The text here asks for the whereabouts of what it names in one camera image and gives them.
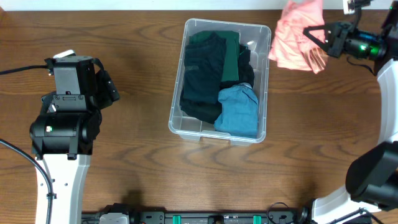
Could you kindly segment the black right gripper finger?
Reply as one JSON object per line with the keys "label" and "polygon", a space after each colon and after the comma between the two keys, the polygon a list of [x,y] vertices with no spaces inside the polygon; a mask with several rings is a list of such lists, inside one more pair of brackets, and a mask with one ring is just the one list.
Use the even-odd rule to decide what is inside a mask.
{"label": "black right gripper finger", "polygon": [[303,30],[304,36],[310,39],[314,44],[316,44],[319,48],[321,48],[324,52],[328,52],[329,45],[327,40],[320,40],[319,38],[315,37],[310,33],[310,30],[304,29]]}
{"label": "black right gripper finger", "polygon": [[322,26],[309,26],[309,27],[306,27],[306,28],[304,28],[303,32],[304,33],[309,33],[311,31],[315,31],[315,30],[323,30],[325,32],[329,32],[330,31],[328,26],[325,24],[325,25],[322,25]]}

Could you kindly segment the pink printed shirt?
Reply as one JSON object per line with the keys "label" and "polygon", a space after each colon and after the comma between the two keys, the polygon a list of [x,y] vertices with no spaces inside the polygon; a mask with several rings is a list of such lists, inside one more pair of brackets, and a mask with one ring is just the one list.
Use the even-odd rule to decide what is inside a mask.
{"label": "pink printed shirt", "polygon": [[277,22],[269,59],[280,68],[312,71],[324,70],[327,54],[303,34],[310,26],[322,26],[323,1],[288,1]]}

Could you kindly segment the dark green camisole top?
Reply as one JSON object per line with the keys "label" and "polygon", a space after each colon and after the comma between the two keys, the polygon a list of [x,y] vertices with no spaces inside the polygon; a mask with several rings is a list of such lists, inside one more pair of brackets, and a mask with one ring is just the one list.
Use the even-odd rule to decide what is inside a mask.
{"label": "dark green camisole top", "polygon": [[238,32],[234,32],[231,30],[204,30],[191,36],[189,38],[189,43],[202,43],[207,38],[209,38],[212,33],[215,33],[219,37],[225,39],[226,44],[226,54],[224,58],[223,75],[221,81],[238,81],[238,57],[240,53],[240,34]]}

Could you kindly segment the blue cloth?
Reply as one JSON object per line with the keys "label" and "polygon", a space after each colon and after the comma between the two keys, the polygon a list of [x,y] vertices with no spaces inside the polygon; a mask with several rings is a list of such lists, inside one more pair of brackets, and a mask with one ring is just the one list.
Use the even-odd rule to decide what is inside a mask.
{"label": "blue cloth", "polygon": [[259,102],[250,84],[240,83],[221,90],[218,101],[222,112],[214,123],[216,131],[244,138],[257,136]]}

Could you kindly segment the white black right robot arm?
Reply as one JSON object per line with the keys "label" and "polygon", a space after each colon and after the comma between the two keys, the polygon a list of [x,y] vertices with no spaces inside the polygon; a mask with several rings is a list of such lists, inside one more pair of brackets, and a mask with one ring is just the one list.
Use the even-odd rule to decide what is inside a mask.
{"label": "white black right robot arm", "polygon": [[344,186],[298,212],[295,223],[372,223],[376,212],[397,208],[397,1],[392,1],[380,34],[358,29],[370,1],[344,1],[353,22],[310,26],[303,34],[327,55],[343,54],[374,62],[370,72],[381,91],[381,130],[377,146],[350,165]]}

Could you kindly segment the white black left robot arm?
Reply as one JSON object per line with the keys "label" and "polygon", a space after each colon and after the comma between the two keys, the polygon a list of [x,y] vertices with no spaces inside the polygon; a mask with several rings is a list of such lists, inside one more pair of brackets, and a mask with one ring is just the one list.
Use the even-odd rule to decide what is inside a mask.
{"label": "white black left robot arm", "polygon": [[119,93],[99,59],[75,54],[46,60],[56,90],[44,95],[30,126],[37,173],[36,223],[80,223],[86,174],[101,110]]}

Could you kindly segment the small black garment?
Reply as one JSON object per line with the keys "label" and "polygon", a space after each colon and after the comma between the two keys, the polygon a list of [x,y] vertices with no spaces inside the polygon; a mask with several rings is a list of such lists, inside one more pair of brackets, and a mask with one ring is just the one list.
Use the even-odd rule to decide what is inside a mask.
{"label": "small black garment", "polygon": [[215,104],[223,76],[226,39],[215,32],[202,40],[195,36],[192,39],[184,51],[183,99]]}

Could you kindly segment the large black garment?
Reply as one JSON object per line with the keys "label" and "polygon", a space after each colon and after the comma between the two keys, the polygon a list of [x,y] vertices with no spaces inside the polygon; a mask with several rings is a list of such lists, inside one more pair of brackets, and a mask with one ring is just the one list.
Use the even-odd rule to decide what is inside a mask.
{"label": "large black garment", "polygon": [[[248,83],[251,87],[254,86],[254,70],[249,64],[251,58],[251,51],[245,45],[239,46],[238,75],[239,79],[236,81],[224,81],[220,83],[220,90],[230,88],[233,85],[240,83]],[[215,104],[197,103],[183,97],[183,91],[180,96],[180,107],[187,115],[199,119],[210,124],[213,124],[222,112],[222,104],[216,102]]]}

